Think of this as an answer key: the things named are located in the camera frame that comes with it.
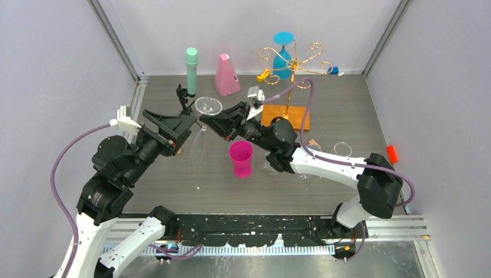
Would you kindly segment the clear ribbed tumbler glass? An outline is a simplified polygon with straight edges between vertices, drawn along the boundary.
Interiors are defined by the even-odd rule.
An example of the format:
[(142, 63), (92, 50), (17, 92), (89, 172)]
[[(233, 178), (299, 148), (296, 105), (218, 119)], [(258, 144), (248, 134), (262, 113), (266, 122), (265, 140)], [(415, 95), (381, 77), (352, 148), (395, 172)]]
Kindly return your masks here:
[(265, 163), (264, 163), (264, 169), (265, 171), (269, 174), (269, 175), (277, 175), (278, 174), (278, 171), (275, 170), (270, 162), (267, 160), (267, 157), (270, 155), (270, 152), (267, 152), (266, 153), (266, 157), (265, 157)]

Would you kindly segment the clear flute glass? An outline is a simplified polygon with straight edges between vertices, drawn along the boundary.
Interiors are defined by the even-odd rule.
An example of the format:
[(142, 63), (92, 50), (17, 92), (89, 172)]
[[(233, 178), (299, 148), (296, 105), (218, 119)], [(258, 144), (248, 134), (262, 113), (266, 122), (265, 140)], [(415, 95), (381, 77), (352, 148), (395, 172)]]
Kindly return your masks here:
[[(200, 115), (214, 116), (222, 111), (222, 104), (219, 100), (213, 97), (199, 97), (194, 102), (194, 108)], [(193, 164), (200, 164), (207, 157), (208, 152), (208, 128), (204, 123), (197, 121), (200, 130), (193, 140), (190, 161)]]

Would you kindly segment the clear wine glass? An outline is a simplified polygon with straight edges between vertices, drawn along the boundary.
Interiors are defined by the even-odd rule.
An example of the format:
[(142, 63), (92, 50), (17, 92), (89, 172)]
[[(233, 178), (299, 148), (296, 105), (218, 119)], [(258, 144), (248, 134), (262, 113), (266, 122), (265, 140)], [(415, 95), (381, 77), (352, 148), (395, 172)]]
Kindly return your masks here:
[[(307, 144), (307, 147), (311, 150), (311, 151), (318, 151), (318, 152), (321, 152), (322, 149), (320, 146), (316, 146), (316, 145), (309, 145)], [(313, 157), (311, 157), (310, 155), (308, 155), (307, 153), (305, 153), (305, 155), (303, 156), (303, 162), (304, 163), (307, 163), (309, 162), (309, 160), (313, 160)], [(301, 180), (308, 180), (309, 178), (311, 178), (312, 176), (315, 177), (315, 175), (311, 175), (311, 174), (308, 174), (308, 173), (298, 173), (298, 177), (301, 179)]]
[(352, 148), (346, 142), (338, 142), (333, 146), (332, 153), (337, 156), (349, 157), (352, 154)]

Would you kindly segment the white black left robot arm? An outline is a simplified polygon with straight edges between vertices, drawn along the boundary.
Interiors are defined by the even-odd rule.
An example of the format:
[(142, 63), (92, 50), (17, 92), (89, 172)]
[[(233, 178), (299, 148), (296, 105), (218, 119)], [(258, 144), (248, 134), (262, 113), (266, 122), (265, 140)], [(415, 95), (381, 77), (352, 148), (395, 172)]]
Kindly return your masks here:
[(134, 121), (126, 105), (109, 122), (136, 140), (129, 143), (115, 135), (99, 143), (91, 160), (95, 175), (82, 188), (76, 216), (69, 217), (73, 237), (57, 277), (119, 277), (150, 244), (177, 234), (176, 215), (157, 206), (121, 243), (106, 253), (102, 251), (138, 179), (158, 156), (176, 155), (197, 120), (194, 115), (164, 116), (149, 110), (144, 116), (157, 126), (157, 131)]

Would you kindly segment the pink wine glass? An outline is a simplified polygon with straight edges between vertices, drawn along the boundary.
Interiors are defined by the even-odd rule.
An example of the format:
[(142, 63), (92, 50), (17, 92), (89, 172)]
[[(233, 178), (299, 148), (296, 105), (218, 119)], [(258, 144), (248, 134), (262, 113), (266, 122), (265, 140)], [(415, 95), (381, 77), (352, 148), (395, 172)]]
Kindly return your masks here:
[(236, 141), (229, 148), (233, 171), (238, 178), (248, 178), (252, 174), (254, 149), (248, 141)]

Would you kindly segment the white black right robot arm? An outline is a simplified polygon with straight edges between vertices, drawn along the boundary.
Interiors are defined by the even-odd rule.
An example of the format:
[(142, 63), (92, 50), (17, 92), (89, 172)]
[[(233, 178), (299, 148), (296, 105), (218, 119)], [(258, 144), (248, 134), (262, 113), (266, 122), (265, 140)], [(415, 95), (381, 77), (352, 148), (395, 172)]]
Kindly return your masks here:
[(355, 189), (350, 201), (336, 207), (331, 232), (346, 237), (358, 223), (374, 216), (390, 219), (397, 206), (403, 180), (380, 154), (368, 158), (347, 158), (314, 151), (297, 142), (297, 133), (284, 118), (265, 126), (250, 116), (251, 106), (240, 102), (216, 115), (202, 115), (200, 121), (225, 141), (241, 137), (268, 152), (266, 160), (278, 172), (316, 175)]

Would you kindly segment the blue wine glass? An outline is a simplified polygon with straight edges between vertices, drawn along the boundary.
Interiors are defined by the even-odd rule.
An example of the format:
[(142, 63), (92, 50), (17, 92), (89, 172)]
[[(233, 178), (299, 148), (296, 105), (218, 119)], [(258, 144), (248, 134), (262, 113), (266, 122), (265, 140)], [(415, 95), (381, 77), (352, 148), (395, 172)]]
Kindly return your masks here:
[(295, 37), (291, 32), (278, 32), (274, 35), (273, 41), (281, 46), (279, 53), (273, 59), (273, 75), (277, 75), (279, 80), (286, 80), (291, 77), (292, 57), (285, 49), (287, 45), (294, 41)]

